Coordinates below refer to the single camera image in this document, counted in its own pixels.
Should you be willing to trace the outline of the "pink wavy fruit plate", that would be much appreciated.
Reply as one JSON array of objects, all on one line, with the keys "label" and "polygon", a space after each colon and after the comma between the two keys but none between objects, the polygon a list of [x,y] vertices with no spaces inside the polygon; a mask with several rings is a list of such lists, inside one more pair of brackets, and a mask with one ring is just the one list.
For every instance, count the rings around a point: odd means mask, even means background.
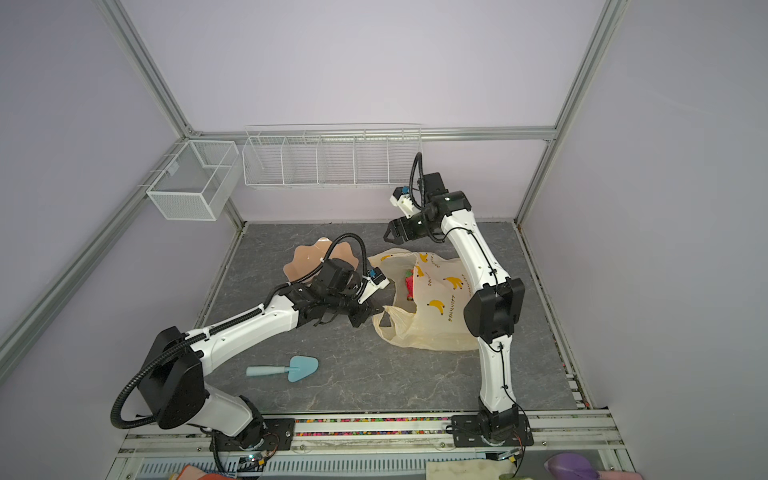
[{"label": "pink wavy fruit plate", "polygon": [[[289,281],[295,281],[317,267],[329,250],[332,241],[321,237],[314,244],[300,245],[294,250],[293,259],[283,267],[283,273]],[[353,268],[359,266],[359,259],[354,255],[351,245],[342,241],[337,244],[331,254],[333,259],[341,259]]]}]

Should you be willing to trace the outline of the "banana print plastic bag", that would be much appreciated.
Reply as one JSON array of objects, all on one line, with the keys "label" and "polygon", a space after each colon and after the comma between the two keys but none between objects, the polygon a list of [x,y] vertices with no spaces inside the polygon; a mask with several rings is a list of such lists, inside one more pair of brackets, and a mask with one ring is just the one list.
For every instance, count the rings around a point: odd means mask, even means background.
[{"label": "banana print plastic bag", "polygon": [[[393,248],[369,258],[394,285],[392,302],[372,317],[378,336],[400,348],[462,352],[478,348],[469,332],[464,308],[472,297],[466,269],[459,259],[431,252]],[[416,276],[414,300],[406,299],[405,272]]]}]

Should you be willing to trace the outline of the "pink dragon fruit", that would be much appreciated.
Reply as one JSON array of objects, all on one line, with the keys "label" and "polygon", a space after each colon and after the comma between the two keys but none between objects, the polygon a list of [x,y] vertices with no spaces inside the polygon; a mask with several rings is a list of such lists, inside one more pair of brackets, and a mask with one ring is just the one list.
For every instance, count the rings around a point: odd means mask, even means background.
[{"label": "pink dragon fruit", "polygon": [[408,301],[413,301],[414,300],[415,278],[416,278],[416,276],[415,276],[413,270],[409,270],[409,271],[405,272],[404,282],[405,282],[406,292],[407,292],[406,299]]}]

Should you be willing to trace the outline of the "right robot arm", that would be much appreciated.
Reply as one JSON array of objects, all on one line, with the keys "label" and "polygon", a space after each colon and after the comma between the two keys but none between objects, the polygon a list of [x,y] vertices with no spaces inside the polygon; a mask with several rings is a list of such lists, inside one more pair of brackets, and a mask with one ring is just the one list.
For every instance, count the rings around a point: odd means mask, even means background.
[{"label": "right robot arm", "polygon": [[473,432],[493,446],[514,440],[526,449],[533,444],[531,427],[513,394],[511,376],[513,334],[525,296],[523,281],[496,260],[465,194],[449,191],[438,172],[424,172],[420,152],[412,162],[408,184],[396,188],[390,201],[403,215],[389,222],[385,242],[402,245],[422,238],[448,242],[467,272],[471,296],[463,316],[479,345],[479,411],[472,427],[453,431]]}]

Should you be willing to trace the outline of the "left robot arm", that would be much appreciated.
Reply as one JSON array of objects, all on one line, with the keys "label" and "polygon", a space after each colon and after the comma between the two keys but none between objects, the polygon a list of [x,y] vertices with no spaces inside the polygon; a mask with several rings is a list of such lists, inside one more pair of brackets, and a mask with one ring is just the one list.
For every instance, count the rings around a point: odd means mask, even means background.
[{"label": "left robot arm", "polygon": [[355,327],[364,323],[372,314],[371,296],[387,279],[369,264],[358,234],[344,233],[330,246],[345,240],[360,247],[357,265],[328,250],[312,270],[273,287],[249,310],[208,327],[158,333],[142,367],[111,407],[112,426],[130,430],[155,424],[170,430],[191,425],[238,449],[260,446],[269,434],[261,412],[247,397],[223,392],[206,378],[255,345],[306,324],[320,325],[327,315],[343,315]]}]

